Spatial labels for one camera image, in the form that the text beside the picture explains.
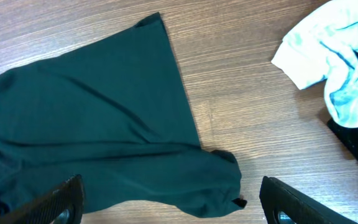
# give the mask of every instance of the green cloth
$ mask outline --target green cloth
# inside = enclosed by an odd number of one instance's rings
[[[201,149],[160,14],[0,75],[0,212],[75,174],[85,212],[127,200],[197,217],[245,206],[232,201],[234,156]]]

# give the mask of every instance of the white cloth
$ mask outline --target white cloth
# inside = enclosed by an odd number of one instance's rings
[[[358,128],[358,0],[333,0],[297,24],[272,63],[300,89],[327,79],[324,100],[337,124]]]

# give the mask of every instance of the dark green fabric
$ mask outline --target dark green fabric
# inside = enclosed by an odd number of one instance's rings
[[[74,174],[85,212],[127,200],[197,217],[241,209],[237,162],[201,150],[158,13],[0,75],[0,204],[15,209]]]

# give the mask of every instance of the brown object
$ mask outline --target brown object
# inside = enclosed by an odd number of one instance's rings
[[[299,91],[270,63],[282,37],[325,2],[0,0],[0,74],[160,11],[203,147],[236,155],[248,206],[200,220],[173,206],[126,202],[84,215],[83,223],[266,223],[264,175],[358,222],[358,162],[325,125],[324,84]]]

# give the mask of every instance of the wooden table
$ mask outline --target wooden table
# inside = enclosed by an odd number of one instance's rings
[[[358,162],[325,126],[323,83],[299,91],[270,63],[282,37],[325,0],[0,0],[0,73],[77,49],[160,11],[205,150],[239,160],[245,210],[198,219],[125,202],[83,223],[266,223],[264,175],[358,222]]]

